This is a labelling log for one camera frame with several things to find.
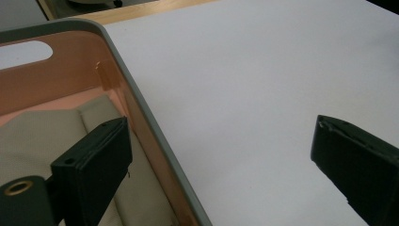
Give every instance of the brass grommet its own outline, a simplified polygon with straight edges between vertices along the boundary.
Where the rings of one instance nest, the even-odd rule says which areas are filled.
[[[20,181],[17,183],[12,184],[11,186],[7,187],[4,193],[7,196],[14,196],[25,192],[33,185],[32,181]]]

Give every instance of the beige fabric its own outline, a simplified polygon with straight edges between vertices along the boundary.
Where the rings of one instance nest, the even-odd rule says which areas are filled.
[[[25,112],[0,127],[0,185],[27,175],[48,178],[50,164],[104,121],[120,116],[106,96],[75,110]],[[134,163],[100,225],[178,225],[168,199],[131,133]]]

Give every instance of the wooden surface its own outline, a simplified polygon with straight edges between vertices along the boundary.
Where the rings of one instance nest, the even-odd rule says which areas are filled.
[[[74,18],[89,19],[100,24],[111,24],[126,21],[137,17],[152,15],[159,12],[186,8],[215,0],[160,0],[124,8],[115,8],[106,11],[79,15]]]

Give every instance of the tray handle cutout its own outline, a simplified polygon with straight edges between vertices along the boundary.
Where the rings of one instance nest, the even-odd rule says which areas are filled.
[[[53,49],[46,43],[32,40],[0,47],[0,70],[48,59]]]

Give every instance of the white table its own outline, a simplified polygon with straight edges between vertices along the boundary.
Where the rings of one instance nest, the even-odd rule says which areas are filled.
[[[105,28],[214,225],[366,225],[311,141],[324,114],[399,147],[398,15],[222,0]]]

